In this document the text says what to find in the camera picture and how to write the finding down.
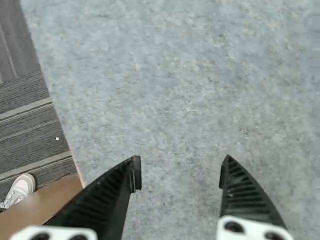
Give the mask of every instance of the shoe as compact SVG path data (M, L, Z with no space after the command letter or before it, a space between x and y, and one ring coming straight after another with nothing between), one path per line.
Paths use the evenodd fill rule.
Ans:
M29 173L23 173L18 176L8 194L5 197L3 202L0 202L0 208L8 209L13 205L19 203L29 194L32 194L36 190L36 180L35 178Z

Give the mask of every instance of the carpet floor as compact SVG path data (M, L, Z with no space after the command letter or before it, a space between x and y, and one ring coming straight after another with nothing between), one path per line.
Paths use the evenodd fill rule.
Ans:
M38 187L77 172L16 0L0 1L0 201L21 173Z

